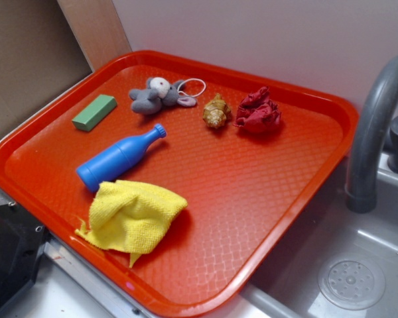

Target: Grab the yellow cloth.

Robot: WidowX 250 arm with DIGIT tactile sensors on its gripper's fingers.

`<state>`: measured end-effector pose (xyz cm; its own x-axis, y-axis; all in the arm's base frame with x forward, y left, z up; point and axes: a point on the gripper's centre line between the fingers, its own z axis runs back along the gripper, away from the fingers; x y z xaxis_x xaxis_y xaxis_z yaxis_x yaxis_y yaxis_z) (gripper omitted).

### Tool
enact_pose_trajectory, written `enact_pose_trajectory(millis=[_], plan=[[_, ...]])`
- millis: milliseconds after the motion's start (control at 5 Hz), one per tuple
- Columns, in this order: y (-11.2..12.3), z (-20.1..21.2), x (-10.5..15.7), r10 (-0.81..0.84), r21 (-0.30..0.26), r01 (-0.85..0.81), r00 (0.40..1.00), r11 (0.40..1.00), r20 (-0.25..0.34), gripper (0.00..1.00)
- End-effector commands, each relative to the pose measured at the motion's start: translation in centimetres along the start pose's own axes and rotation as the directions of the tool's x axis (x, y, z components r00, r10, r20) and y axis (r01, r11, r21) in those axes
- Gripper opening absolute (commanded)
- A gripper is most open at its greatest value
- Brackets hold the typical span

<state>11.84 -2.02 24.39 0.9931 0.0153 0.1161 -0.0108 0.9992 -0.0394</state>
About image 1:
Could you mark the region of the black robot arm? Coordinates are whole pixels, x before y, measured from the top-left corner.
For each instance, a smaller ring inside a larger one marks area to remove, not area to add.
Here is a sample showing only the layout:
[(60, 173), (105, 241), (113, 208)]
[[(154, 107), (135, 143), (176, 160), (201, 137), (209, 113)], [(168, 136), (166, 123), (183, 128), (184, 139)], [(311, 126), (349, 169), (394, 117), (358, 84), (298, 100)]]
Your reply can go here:
[(0, 205), (0, 313), (34, 286), (46, 227), (16, 202)]

